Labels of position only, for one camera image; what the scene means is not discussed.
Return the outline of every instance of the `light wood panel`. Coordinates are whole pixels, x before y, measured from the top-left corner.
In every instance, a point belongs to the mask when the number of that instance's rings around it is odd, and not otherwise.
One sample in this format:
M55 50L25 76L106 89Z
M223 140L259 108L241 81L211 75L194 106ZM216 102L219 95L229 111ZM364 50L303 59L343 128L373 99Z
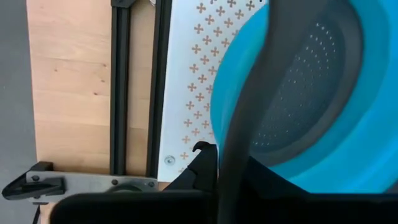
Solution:
M28 0L37 158L56 170L109 172L109 0ZM155 9L132 7L127 172L144 175ZM53 205L42 207L47 223Z

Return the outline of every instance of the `colander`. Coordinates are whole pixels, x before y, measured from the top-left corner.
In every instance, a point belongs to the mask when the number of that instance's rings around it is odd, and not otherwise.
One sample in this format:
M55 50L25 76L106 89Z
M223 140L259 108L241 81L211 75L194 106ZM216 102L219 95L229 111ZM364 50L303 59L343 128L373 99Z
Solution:
M331 1L306 30L266 112L254 122L251 157L313 193L381 193L394 184L397 9L395 0ZM269 13L265 5L242 27L214 82L211 122L221 165L229 153L224 146L231 118L239 115L235 107L245 81L257 63L270 60L261 54ZM272 83L272 75L264 80L258 86ZM251 120L245 116L239 118Z

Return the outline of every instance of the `white perforated panel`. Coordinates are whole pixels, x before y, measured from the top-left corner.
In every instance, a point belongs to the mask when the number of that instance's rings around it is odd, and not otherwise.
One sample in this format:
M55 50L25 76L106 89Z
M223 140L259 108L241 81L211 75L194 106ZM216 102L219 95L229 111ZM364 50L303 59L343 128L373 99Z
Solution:
M210 98L217 69L242 25L266 0L174 0L160 137L158 180L173 181L214 143Z

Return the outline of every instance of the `black metal frame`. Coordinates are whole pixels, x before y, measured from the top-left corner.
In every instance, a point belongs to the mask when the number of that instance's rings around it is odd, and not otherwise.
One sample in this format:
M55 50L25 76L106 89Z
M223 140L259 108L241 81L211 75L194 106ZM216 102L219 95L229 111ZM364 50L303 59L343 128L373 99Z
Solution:
M111 0L111 175L126 175L130 10L136 0Z
M156 1L146 176L157 178L172 0Z

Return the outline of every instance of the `bolt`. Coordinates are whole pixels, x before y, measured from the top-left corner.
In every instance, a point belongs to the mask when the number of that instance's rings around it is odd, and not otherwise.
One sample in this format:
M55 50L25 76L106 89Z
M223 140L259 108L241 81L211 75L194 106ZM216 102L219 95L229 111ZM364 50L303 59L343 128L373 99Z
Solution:
M40 177L37 176L37 175L34 175L34 176L32 177L32 180L33 180L34 182L37 182L37 181L40 180Z
M166 158L164 159L164 162L169 165L172 166L175 164L175 159L172 156L166 156Z

